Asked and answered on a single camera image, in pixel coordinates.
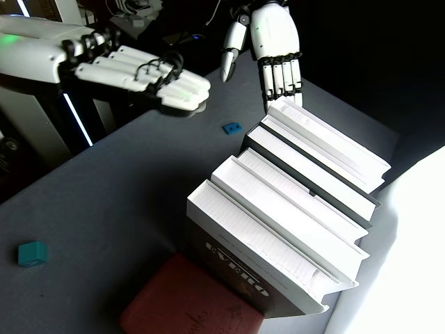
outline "robotic arm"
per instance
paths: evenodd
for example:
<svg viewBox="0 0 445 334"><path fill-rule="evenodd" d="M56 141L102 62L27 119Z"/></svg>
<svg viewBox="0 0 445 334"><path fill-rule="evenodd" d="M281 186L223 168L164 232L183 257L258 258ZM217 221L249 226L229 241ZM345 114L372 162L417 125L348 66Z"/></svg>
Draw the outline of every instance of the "robotic arm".
<svg viewBox="0 0 445 334"><path fill-rule="evenodd" d="M222 55L221 79L232 77L236 59L242 50L247 26L250 25L255 56L261 66L264 79L266 108L276 99L285 96L302 106L301 73L298 59L301 57L297 28L289 14L289 8L278 1L262 1L251 17L248 10L240 14L230 26Z"/></svg>
<svg viewBox="0 0 445 334"><path fill-rule="evenodd" d="M2 86L20 91L28 82L62 91L66 81L76 79L158 100L176 109L177 116L205 110L210 83L183 70L179 54L159 58L119 46L118 37L112 31L0 15Z"/></svg>

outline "black table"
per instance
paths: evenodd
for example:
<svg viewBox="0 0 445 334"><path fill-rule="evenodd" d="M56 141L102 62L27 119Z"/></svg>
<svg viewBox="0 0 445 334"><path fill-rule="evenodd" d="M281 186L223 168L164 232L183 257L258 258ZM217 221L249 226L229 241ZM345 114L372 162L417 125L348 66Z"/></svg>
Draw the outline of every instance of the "black table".
<svg viewBox="0 0 445 334"><path fill-rule="evenodd" d="M229 83L209 79L205 112L146 113L0 206L0 333L122 333L119 313L182 241L186 196L264 116L250 54ZM307 81L304 99L390 160L397 134ZM230 122L244 132L226 135ZM49 263L17 266L17 246L33 240L48 245ZM329 316L270 319L261 333L322 333Z"/></svg>

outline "book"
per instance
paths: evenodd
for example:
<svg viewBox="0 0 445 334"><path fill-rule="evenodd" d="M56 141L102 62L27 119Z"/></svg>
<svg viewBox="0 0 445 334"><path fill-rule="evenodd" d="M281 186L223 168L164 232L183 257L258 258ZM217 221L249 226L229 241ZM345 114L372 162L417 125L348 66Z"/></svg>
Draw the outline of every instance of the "book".
<svg viewBox="0 0 445 334"><path fill-rule="evenodd" d="M241 153L238 160L252 174L345 242L353 244L357 239L368 234L368 231L362 226L351 221L336 209L332 209L323 199L312 196L307 187L253 149L248 148Z"/></svg>
<svg viewBox="0 0 445 334"><path fill-rule="evenodd" d="M201 263L266 317L324 312L338 285L210 181L187 201L186 237Z"/></svg>
<svg viewBox="0 0 445 334"><path fill-rule="evenodd" d="M385 160L286 98L280 98L272 103L268 115L278 119L361 175L381 177L391 168Z"/></svg>
<svg viewBox="0 0 445 334"><path fill-rule="evenodd" d="M356 191L370 193L384 182L381 177L361 175L271 115L261 121L261 126Z"/></svg>
<svg viewBox="0 0 445 334"><path fill-rule="evenodd" d="M171 257L120 316L127 334L257 334L264 316L183 255Z"/></svg>
<svg viewBox="0 0 445 334"><path fill-rule="evenodd" d="M369 256L298 209L245 169L236 157L215 169L211 181L341 281L355 280L362 260Z"/></svg>
<svg viewBox="0 0 445 334"><path fill-rule="evenodd" d="M245 135L243 149L248 147L284 170L363 228L372 227L369 221L379 202L371 196L363 196L354 191L262 127L256 127Z"/></svg>

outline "white led strip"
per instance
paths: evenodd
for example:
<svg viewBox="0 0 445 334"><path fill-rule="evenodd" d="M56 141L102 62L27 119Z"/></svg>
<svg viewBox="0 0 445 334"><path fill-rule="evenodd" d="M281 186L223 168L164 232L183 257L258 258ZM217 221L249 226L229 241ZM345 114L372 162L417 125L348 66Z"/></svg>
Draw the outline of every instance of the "white led strip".
<svg viewBox="0 0 445 334"><path fill-rule="evenodd" d="M23 16L30 17L23 0L17 0L17 4L19 5L20 9L22 10Z"/></svg>
<svg viewBox="0 0 445 334"><path fill-rule="evenodd" d="M74 115L74 118L76 118L77 124L79 124L79 127L81 128L83 135L85 136L85 139L88 142L88 145L92 146L92 141L91 141L87 131L85 130L85 127L83 126L81 119L79 118L79 115L77 115L76 109L72 105L70 97L68 96L68 94L65 94L65 93L63 93L63 97L65 98L65 100L67 100L68 106L70 106L71 112Z"/></svg>

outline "teal cube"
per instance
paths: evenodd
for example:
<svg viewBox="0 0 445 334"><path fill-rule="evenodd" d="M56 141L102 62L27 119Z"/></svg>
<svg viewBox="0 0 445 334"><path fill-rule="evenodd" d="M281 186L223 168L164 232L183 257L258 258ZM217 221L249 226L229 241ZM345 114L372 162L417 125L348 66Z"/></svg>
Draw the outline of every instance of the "teal cube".
<svg viewBox="0 0 445 334"><path fill-rule="evenodd" d="M40 241L33 241L19 246L19 265L33 267L48 261L47 246Z"/></svg>

